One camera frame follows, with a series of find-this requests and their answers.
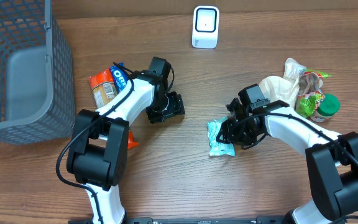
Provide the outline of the beige paper bag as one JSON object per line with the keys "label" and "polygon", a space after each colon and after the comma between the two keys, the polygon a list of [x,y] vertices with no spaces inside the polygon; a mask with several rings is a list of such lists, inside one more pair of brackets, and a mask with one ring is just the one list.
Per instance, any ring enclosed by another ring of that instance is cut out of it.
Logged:
{"label": "beige paper bag", "polygon": [[268,98],[270,102],[281,100],[294,108],[300,90],[300,75],[305,70],[304,65],[299,64],[293,58],[287,58],[284,64],[283,77],[269,76],[259,83],[264,97]]}

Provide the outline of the blue Oreo cookie pack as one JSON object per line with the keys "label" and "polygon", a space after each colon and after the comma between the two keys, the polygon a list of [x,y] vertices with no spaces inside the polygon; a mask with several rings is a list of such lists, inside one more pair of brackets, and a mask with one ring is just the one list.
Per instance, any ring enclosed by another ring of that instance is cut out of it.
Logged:
{"label": "blue Oreo cookie pack", "polygon": [[121,62],[119,63],[119,67],[117,67],[116,65],[112,65],[109,67],[109,71],[114,80],[114,86],[116,87],[116,90],[118,92],[121,92],[123,89],[125,89],[128,81],[127,75],[124,73],[123,70],[121,70],[121,67],[123,66],[124,64]]}

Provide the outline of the red snack packet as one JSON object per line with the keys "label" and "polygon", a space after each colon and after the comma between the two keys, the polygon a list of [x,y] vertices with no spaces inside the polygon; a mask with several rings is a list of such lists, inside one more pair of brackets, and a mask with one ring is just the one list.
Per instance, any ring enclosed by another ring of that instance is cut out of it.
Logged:
{"label": "red snack packet", "polygon": [[101,108],[110,103],[120,92],[114,86],[114,80],[109,68],[101,73],[89,78],[89,86],[97,108]]}

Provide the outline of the green snack packet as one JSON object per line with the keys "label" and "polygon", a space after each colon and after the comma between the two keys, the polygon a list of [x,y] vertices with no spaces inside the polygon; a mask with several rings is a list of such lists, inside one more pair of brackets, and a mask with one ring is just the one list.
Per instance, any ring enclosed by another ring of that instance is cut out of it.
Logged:
{"label": "green snack packet", "polygon": [[309,117],[317,110],[325,99],[321,91],[323,79],[330,74],[318,70],[305,69],[299,76],[299,92],[295,105],[296,112],[304,118]]}

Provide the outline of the green lid jar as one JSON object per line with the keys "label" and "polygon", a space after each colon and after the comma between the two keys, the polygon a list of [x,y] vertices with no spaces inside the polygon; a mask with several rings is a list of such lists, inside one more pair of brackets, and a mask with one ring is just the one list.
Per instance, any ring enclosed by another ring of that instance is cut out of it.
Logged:
{"label": "green lid jar", "polygon": [[310,119],[321,123],[334,116],[341,108],[340,101],[332,94],[326,94],[318,109],[313,112]]}

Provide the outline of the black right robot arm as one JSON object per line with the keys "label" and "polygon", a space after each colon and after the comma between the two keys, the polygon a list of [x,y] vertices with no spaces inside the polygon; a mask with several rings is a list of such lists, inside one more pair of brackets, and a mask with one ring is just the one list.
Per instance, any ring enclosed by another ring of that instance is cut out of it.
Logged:
{"label": "black right robot arm", "polygon": [[271,102],[257,84],[241,90],[226,108],[232,116],[219,128],[217,142],[250,149],[271,136],[306,159],[312,199],[274,223],[358,220],[358,133],[324,129],[286,102]]}

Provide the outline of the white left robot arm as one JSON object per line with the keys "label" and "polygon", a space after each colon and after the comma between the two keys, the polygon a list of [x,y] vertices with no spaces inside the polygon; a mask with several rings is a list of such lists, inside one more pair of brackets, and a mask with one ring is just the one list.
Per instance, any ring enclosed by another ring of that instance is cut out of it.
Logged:
{"label": "white left robot arm", "polygon": [[172,65],[154,57],[148,69],[130,73],[125,89],[106,106],[77,114],[71,141],[59,155],[67,157],[66,168],[75,181],[58,178],[86,191],[93,211],[88,223],[124,223],[119,183],[127,164],[130,125],[143,111],[151,123],[185,113],[181,95],[171,90],[172,76]]}

